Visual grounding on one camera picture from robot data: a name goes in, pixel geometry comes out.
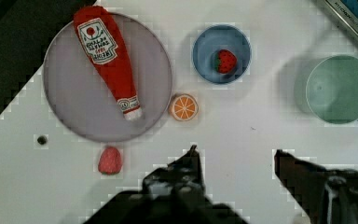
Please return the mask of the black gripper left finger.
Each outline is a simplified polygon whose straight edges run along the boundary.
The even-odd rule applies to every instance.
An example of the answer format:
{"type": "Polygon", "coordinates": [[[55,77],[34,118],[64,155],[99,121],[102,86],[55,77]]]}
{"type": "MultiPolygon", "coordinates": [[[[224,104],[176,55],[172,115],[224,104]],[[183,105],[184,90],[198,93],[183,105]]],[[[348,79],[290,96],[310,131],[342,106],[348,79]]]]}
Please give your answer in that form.
{"type": "Polygon", "coordinates": [[[196,209],[206,205],[200,154],[197,146],[166,167],[157,168],[142,182],[145,201],[151,205],[178,205],[196,209]]]}

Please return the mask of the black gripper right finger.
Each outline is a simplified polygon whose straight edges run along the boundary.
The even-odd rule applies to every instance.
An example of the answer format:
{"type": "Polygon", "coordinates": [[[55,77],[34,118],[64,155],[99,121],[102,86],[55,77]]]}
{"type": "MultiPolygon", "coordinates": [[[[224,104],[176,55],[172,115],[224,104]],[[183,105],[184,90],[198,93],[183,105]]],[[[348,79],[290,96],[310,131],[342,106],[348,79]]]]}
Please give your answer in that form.
{"type": "Polygon", "coordinates": [[[327,169],[279,149],[274,172],[311,224],[358,224],[358,171],[327,169]]]}

